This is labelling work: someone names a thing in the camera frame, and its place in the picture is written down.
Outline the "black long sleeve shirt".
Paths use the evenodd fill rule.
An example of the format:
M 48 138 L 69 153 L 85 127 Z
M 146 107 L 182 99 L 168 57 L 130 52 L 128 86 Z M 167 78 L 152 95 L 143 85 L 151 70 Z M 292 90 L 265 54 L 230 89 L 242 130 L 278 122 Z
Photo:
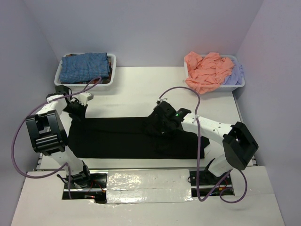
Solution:
M 79 158 L 97 159 L 196 159 L 204 158 L 209 139 L 192 132 L 176 131 L 160 136 L 153 118 L 87 118 L 72 121 L 68 147 Z

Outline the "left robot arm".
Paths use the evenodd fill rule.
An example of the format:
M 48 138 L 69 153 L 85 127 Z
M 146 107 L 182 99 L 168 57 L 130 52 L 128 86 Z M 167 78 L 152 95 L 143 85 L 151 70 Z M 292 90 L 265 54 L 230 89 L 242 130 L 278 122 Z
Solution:
M 76 188 L 88 187 L 92 183 L 92 175 L 88 166 L 68 147 L 68 135 L 60 116 L 66 112 L 72 120 L 83 122 L 87 103 L 93 98 L 89 92 L 72 97 L 71 90 L 60 85 L 55 88 L 55 93 L 47 95 L 42 108 L 25 120 L 34 151 L 49 156 L 62 166 L 70 176 L 63 181 L 70 181 Z

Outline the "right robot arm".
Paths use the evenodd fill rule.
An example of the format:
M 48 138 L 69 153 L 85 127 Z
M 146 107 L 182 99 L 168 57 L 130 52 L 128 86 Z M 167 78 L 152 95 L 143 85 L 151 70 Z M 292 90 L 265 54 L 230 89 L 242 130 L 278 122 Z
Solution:
M 190 117 L 187 116 L 190 110 L 181 108 L 176 111 L 163 99 L 157 101 L 153 113 L 159 122 L 160 135 L 183 130 L 201 135 L 223 147 L 224 154 L 214 158 L 206 167 L 204 177 L 209 184 L 217 183 L 223 174 L 232 169 L 244 170 L 259 148 L 247 126 L 239 121 L 232 125 L 197 114 Z

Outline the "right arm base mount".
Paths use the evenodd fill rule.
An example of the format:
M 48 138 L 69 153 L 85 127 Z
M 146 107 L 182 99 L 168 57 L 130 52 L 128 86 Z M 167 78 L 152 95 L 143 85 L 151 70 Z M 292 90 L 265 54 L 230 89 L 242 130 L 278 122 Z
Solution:
M 213 190 L 210 191 L 221 179 L 226 175 L 222 174 L 220 177 L 216 177 L 214 174 L 210 173 L 209 170 L 205 167 L 199 171 L 199 194 L 201 198 L 204 198 L 208 193 L 210 196 L 222 196 L 234 195 L 232 189 L 232 181 L 230 175 L 223 179 L 220 184 Z M 197 171 L 190 171 L 190 175 L 187 179 L 188 183 L 191 186 L 191 196 L 197 197 Z

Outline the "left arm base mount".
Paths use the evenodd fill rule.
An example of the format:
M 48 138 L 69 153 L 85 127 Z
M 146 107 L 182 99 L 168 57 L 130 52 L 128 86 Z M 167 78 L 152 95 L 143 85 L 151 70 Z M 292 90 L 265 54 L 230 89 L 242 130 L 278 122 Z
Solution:
M 68 178 L 57 175 L 63 181 L 63 200 L 94 200 L 96 203 L 105 204 L 107 191 L 107 172 L 92 171 L 90 173 L 90 181 L 79 185 L 71 182 L 70 190 L 68 190 Z

